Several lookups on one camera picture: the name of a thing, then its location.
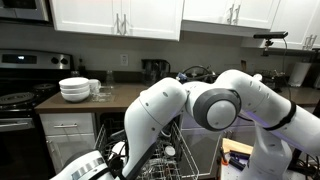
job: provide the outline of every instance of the open dishwasher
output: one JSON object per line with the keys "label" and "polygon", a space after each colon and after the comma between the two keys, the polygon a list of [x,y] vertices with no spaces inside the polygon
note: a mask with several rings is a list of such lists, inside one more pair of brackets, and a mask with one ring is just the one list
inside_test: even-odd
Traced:
{"label": "open dishwasher", "polygon": [[[128,158],[126,138],[114,140],[109,137],[108,129],[114,128],[103,124],[100,128],[95,149],[99,150],[108,166],[121,170]],[[166,133],[160,133],[153,156],[140,170],[138,180],[149,179],[198,179],[199,170],[181,135],[177,124],[172,121],[166,127]]]}

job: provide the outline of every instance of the gray wall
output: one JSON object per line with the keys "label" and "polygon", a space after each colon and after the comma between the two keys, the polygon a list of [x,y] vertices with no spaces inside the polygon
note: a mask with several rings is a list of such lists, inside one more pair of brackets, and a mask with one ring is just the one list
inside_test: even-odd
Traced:
{"label": "gray wall", "polygon": [[[282,70],[282,57],[261,57],[262,49],[241,48],[241,37],[181,32],[179,42],[119,38],[57,32],[53,27],[0,23],[0,48],[23,48],[70,53],[81,56],[89,70],[140,71],[141,59],[159,58],[179,72],[193,65],[211,65],[215,72],[240,69],[246,60],[248,71]],[[120,66],[120,54],[129,55],[129,66]],[[285,68],[300,58],[286,57]]]}

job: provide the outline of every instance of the countertop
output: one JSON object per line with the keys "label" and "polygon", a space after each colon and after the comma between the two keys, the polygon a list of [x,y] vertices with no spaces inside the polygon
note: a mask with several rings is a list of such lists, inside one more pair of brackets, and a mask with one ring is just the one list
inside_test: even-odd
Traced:
{"label": "countertop", "polygon": [[113,91],[114,99],[110,102],[90,102],[85,100],[80,103],[70,103],[65,101],[59,92],[39,104],[35,110],[38,114],[125,112],[129,105],[139,96],[140,92],[147,88],[142,84],[116,84]]}
{"label": "countertop", "polygon": [[[114,100],[112,102],[89,102],[81,103],[66,102],[61,93],[57,93],[45,102],[38,105],[35,110],[40,113],[86,113],[86,112],[125,112],[129,105],[139,96],[140,92],[147,89],[142,84],[116,84]],[[320,99],[320,90],[312,88],[290,88],[291,99],[301,107],[315,106]],[[289,98],[287,88],[282,88],[279,93]]]}

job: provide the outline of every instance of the white bowl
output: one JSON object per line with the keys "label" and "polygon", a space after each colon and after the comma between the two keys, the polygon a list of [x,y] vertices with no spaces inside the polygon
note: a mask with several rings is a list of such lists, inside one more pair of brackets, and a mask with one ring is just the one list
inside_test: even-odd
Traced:
{"label": "white bowl", "polygon": [[63,89],[79,89],[87,86],[88,84],[89,80],[83,77],[67,78],[59,82],[60,88]]}
{"label": "white bowl", "polygon": [[89,87],[90,86],[87,85],[83,88],[78,88],[78,89],[63,89],[63,88],[60,88],[60,89],[61,89],[61,92],[63,92],[64,94],[79,94],[79,93],[84,93],[84,92],[90,90]]}
{"label": "white bowl", "polygon": [[90,94],[90,90],[79,94],[65,94],[61,92],[63,99],[70,102],[80,102],[86,99]]}

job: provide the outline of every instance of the metal rack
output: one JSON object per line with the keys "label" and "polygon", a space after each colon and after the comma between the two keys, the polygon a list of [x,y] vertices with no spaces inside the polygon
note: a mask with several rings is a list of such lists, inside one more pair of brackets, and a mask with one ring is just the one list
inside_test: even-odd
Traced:
{"label": "metal rack", "polygon": [[[194,159],[176,125],[171,125],[171,136],[159,136],[157,140],[157,148],[153,156],[141,169],[138,180],[149,179],[198,179],[199,170]],[[105,161],[108,162],[109,157],[113,155],[112,148],[118,142],[108,142],[107,130],[103,125],[100,129],[95,149],[99,150]],[[175,150],[173,156],[165,153],[165,148],[171,146]]]}

